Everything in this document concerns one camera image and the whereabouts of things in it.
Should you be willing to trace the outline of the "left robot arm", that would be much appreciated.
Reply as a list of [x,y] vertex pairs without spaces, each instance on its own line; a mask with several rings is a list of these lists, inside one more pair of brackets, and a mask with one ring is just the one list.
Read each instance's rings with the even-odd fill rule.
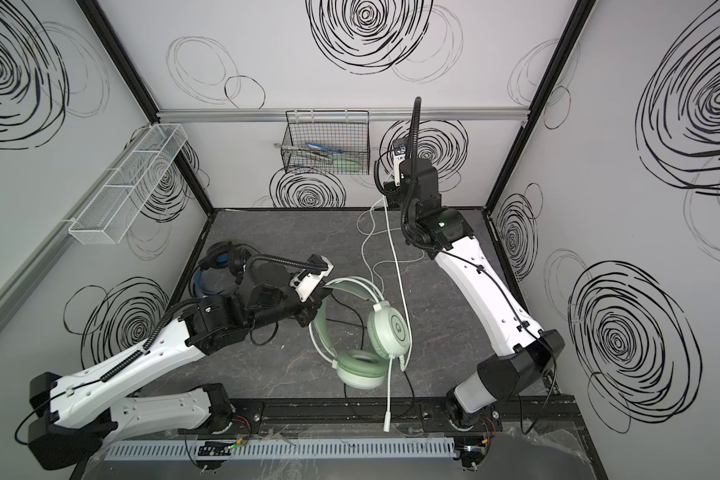
[[43,469],[60,470],[130,437],[166,430],[227,431],[240,419],[219,383],[162,396],[135,393],[244,341],[258,328],[285,319],[308,326],[327,294],[324,279],[332,269],[319,255],[305,262],[254,255],[230,288],[178,302],[144,340],[77,373],[35,377],[22,445]]

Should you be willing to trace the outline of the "mint green headphones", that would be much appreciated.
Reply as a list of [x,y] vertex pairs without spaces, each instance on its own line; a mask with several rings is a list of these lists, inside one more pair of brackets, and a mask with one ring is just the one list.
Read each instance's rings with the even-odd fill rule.
[[358,390],[374,390],[385,384],[394,363],[407,368],[412,345],[409,322],[386,300],[381,290],[370,281],[357,276],[342,277],[328,282],[325,289],[352,295],[370,304],[362,326],[367,348],[342,349],[330,337],[327,306],[321,305],[309,325],[313,347],[320,357],[336,371],[341,381]]

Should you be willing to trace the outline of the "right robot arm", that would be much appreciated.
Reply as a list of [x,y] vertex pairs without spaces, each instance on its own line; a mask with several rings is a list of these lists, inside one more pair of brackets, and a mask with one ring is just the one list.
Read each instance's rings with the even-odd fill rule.
[[446,395],[450,422],[467,430],[495,402],[520,395],[545,374],[555,375],[565,343],[556,330],[543,329],[521,306],[486,260],[463,215],[443,205],[439,173],[419,155],[421,104],[416,98],[406,144],[394,150],[399,163],[392,180],[375,183],[398,207],[406,242],[425,252],[451,278],[488,335],[492,356]]

